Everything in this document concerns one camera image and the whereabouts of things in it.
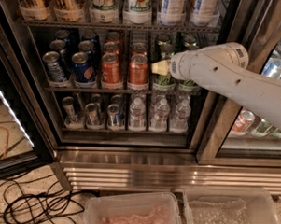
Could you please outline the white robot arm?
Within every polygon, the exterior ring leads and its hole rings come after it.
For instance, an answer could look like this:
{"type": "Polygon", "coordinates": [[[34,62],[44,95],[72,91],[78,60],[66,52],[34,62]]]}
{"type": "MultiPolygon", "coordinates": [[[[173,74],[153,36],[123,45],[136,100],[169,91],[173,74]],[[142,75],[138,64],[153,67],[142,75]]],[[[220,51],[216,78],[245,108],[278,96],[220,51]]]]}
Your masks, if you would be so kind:
{"type": "Polygon", "coordinates": [[[151,65],[157,75],[192,80],[266,119],[281,130],[281,80],[247,69],[248,55],[237,42],[187,50],[151,65]]]}

